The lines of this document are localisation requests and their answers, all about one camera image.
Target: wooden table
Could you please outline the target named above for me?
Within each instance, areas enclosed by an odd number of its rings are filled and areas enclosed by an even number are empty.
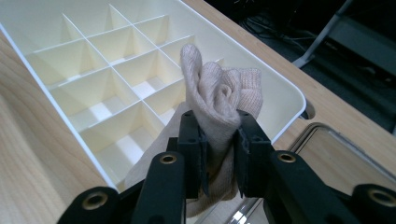
[[[202,0],[184,0],[293,82],[315,110],[275,142],[286,149],[313,122],[330,125],[396,175],[396,138]],[[0,223],[54,223],[83,190],[105,185],[0,34]]]

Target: organizer tray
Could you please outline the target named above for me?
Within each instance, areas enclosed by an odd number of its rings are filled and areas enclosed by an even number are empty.
[[[180,50],[262,71],[258,122],[274,142],[304,111],[302,93],[177,0],[3,0],[1,29],[110,187],[185,100]]]

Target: black floor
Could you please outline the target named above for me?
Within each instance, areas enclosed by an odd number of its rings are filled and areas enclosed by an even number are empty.
[[[286,31],[285,35],[262,13],[239,24],[290,62],[302,56],[315,34],[293,29]],[[302,70],[388,132],[394,132],[395,76],[381,71],[330,39],[317,48],[315,58]]]

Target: wooden surface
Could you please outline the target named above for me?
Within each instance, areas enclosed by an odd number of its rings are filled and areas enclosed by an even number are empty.
[[[275,143],[289,148],[322,122],[396,174],[396,138],[202,0],[185,2],[293,82],[313,105]],[[53,223],[79,193],[104,180],[0,34],[0,223]]]

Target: white plastic tray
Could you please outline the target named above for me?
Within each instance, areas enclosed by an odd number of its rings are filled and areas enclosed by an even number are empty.
[[[127,172],[184,101],[180,49],[262,70],[258,122],[274,142],[304,111],[302,93],[177,0],[3,0],[1,29],[107,184]]]

